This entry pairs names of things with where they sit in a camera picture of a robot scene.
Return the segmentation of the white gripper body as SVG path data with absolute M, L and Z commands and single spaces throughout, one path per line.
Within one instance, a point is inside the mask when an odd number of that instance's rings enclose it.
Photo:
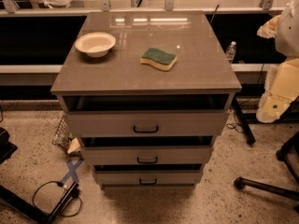
M 278 106 L 289 105 L 299 96 L 298 58 L 288 58 L 278 67 L 270 92 Z

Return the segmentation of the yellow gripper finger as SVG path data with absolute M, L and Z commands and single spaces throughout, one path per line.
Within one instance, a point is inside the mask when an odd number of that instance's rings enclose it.
M 290 107 L 291 102 L 275 95 L 263 94 L 258 105 L 256 118 L 262 123 L 272 123 L 282 116 Z
M 275 38 L 279 18 L 280 16 L 276 15 L 275 17 L 267 21 L 263 26 L 261 26 L 258 29 L 257 36 L 267 39 Z

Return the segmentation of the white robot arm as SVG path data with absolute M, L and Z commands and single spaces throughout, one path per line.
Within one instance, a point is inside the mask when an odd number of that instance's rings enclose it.
M 291 0 L 280 15 L 259 28 L 257 35 L 274 38 L 276 50 L 286 57 L 267 71 L 256 112 L 258 121 L 272 123 L 299 97 L 299 0 Z

